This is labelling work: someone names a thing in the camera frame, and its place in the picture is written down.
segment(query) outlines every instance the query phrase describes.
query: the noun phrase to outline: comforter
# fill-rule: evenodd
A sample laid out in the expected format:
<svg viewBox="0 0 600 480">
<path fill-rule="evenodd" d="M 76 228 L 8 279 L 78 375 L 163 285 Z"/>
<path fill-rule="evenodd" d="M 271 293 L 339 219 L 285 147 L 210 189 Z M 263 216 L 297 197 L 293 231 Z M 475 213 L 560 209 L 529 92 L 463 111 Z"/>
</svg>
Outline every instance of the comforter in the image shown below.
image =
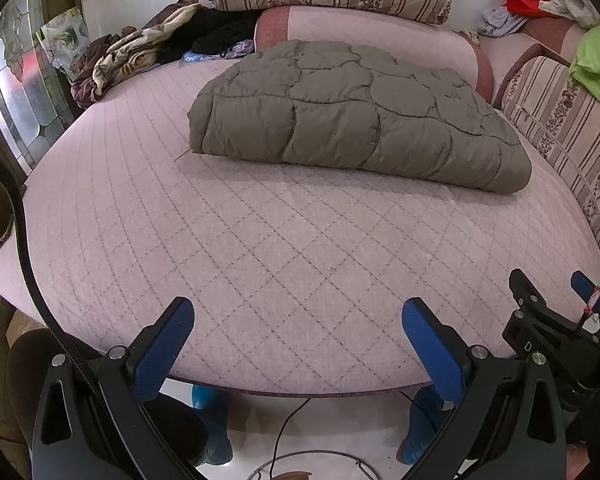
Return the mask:
<svg viewBox="0 0 600 480">
<path fill-rule="evenodd" d="M 210 81 L 196 153 L 362 169 L 512 193 L 531 163 L 512 126 L 455 72 L 365 45 L 286 41 Z"/>
</svg>

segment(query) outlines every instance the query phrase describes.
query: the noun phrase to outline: white cloth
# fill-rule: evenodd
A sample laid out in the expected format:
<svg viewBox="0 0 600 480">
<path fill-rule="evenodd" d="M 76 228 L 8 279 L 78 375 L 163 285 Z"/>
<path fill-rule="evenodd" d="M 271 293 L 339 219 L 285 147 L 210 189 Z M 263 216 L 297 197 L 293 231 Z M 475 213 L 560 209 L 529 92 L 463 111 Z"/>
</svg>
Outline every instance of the white cloth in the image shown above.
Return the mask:
<svg viewBox="0 0 600 480">
<path fill-rule="evenodd" d="M 578 22 L 583 28 L 600 25 L 600 14 L 589 0 L 549 0 L 540 2 L 538 7 L 545 12 Z"/>
</svg>

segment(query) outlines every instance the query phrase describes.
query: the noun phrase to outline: blue gripper pad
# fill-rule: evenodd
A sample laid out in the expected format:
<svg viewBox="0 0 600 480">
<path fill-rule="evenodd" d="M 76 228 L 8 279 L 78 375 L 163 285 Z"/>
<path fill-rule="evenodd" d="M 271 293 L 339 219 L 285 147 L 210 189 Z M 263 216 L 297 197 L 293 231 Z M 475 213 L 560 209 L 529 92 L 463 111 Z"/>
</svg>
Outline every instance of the blue gripper pad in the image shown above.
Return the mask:
<svg viewBox="0 0 600 480">
<path fill-rule="evenodd" d="M 459 404 L 471 373 L 468 346 L 455 330 L 442 325 L 420 298 L 404 303 L 402 328 L 440 397 Z"/>
<path fill-rule="evenodd" d="M 578 296 L 580 296 L 582 301 L 587 303 L 593 294 L 593 290 L 596 288 L 596 285 L 589 278 L 587 278 L 581 270 L 576 270 L 571 275 L 571 288 Z M 600 314 L 600 297 L 593 306 L 593 312 Z"/>
<path fill-rule="evenodd" d="M 129 347 L 132 393 L 137 402 L 155 399 L 187 341 L 194 323 L 193 304 L 175 298 L 155 324 L 145 327 Z"/>
</svg>

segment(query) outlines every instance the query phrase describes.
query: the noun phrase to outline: blue sock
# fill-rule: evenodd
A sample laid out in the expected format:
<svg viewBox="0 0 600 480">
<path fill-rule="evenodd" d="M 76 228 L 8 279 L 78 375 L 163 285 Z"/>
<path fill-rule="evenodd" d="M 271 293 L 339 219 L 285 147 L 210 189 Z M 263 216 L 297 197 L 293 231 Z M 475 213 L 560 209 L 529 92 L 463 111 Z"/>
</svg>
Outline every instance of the blue sock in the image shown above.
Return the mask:
<svg viewBox="0 0 600 480">
<path fill-rule="evenodd" d="M 402 441 L 397 457 L 399 462 L 407 465 L 415 464 L 423 455 L 450 413 L 442 411 L 445 401 L 433 386 L 419 389 L 413 400 L 415 402 L 409 413 L 409 433 Z"/>
<path fill-rule="evenodd" d="M 222 465 L 234 457 L 231 441 L 226 434 L 229 414 L 229 395 L 219 390 L 194 386 L 191 391 L 193 410 L 206 427 L 206 447 L 197 464 Z"/>
</svg>

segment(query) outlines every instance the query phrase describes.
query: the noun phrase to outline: black pants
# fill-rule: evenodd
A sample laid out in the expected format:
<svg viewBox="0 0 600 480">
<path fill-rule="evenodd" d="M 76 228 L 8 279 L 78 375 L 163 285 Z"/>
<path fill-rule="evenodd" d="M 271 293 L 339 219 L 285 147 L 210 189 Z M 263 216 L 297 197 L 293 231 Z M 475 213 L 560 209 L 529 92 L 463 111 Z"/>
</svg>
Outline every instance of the black pants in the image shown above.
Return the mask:
<svg viewBox="0 0 600 480">
<path fill-rule="evenodd" d="M 85 359 L 101 354 L 89 345 L 68 336 Z M 33 330 L 20 336 L 7 360 L 7 393 L 24 439 L 31 448 L 38 401 L 51 359 L 64 353 L 48 329 Z M 165 441 L 183 462 L 197 463 L 206 445 L 206 429 L 186 404 L 158 394 L 144 408 Z"/>
</svg>

